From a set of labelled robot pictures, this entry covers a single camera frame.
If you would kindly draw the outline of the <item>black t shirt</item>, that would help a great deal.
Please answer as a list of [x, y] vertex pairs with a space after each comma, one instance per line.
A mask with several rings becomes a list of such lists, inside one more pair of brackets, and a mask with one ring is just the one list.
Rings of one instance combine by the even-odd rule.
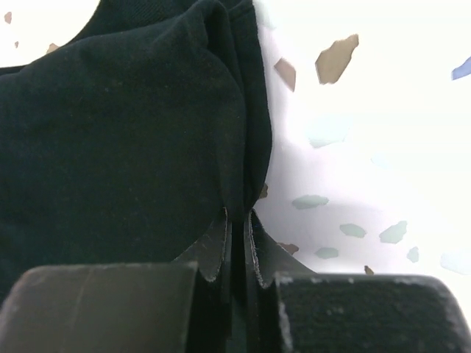
[[1, 295], [39, 265], [173, 260], [244, 217], [271, 150], [251, 1], [101, 1], [1, 70]]

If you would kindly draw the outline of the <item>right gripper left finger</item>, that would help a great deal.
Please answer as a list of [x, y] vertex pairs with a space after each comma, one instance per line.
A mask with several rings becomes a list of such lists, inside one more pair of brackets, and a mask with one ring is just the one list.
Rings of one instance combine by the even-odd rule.
[[30, 269], [1, 308], [1, 350], [223, 352], [231, 240], [227, 215], [219, 213], [170, 263]]

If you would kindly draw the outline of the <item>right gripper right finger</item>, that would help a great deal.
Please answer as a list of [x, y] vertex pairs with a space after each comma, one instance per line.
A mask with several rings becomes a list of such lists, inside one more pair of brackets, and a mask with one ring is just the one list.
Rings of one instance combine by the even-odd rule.
[[424, 276], [318, 274], [244, 222], [249, 352], [465, 352], [449, 289]]

